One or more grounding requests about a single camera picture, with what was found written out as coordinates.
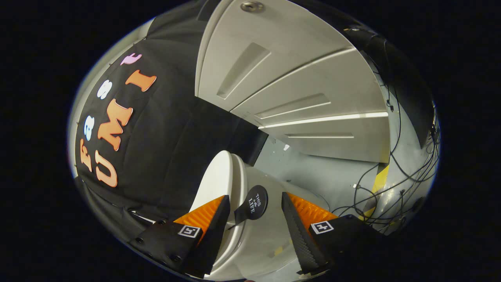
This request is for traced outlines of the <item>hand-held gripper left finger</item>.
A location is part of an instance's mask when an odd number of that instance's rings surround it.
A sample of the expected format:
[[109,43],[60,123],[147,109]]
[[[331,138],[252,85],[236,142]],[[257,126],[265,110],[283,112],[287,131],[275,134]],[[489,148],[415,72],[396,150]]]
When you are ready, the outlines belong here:
[[229,213],[229,195],[222,195],[177,220],[150,225],[129,244],[173,271],[203,279],[218,256]]

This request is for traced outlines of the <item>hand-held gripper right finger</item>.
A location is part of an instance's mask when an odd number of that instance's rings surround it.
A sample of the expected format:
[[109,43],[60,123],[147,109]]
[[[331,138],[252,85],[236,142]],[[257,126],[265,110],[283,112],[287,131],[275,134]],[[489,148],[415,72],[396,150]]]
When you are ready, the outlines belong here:
[[301,274],[319,274],[329,269],[366,264],[375,257],[385,236],[362,220],[338,217],[289,192],[281,195]]

